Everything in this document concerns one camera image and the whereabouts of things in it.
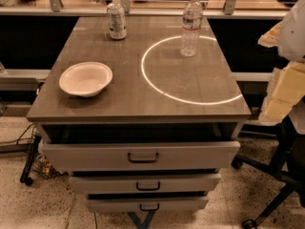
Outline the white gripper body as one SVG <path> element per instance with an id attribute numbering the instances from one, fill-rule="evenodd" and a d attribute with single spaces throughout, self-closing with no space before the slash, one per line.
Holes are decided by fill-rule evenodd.
<path id="1" fill-rule="evenodd" d="M 277 48 L 287 60 L 305 62 L 305 0 L 298 0 L 283 18 Z"/>

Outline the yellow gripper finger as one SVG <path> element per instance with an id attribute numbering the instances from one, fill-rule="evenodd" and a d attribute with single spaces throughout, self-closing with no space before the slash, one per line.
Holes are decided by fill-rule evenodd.
<path id="1" fill-rule="evenodd" d="M 276 125 L 305 95 L 305 64 L 291 61 L 282 70 L 274 68 L 266 93 L 258 121 Z"/>
<path id="2" fill-rule="evenodd" d="M 276 47 L 278 44 L 278 36 L 281 24 L 282 22 L 278 22 L 271 29 L 262 34 L 258 39 L 258 44 L 266 48 Z"/>

